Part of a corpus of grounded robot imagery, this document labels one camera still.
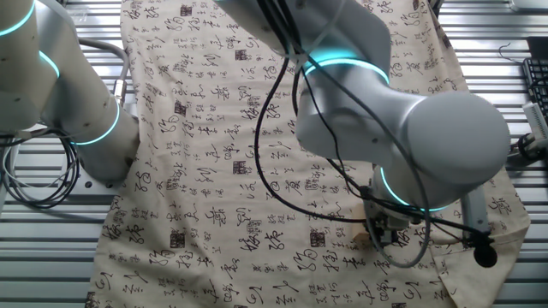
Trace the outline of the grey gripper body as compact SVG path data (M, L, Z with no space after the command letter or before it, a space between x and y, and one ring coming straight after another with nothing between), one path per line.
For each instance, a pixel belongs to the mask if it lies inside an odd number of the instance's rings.
M366 221L371 224L376 234L403 231L411 224L423 221L423 213L420 210L412 210L405 205L382 206L373 200L366 200L363 207Z

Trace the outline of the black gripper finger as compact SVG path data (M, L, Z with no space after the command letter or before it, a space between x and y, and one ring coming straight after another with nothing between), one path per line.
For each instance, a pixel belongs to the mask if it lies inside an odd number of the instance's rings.
M379 245L383 243L384 229L381 220L369 220L366 223L366 229L370 234L371 240L376 240Z
M379 236L380 245L386 247L392 244L397 243L398 233L396 230L381 230L381 235Z

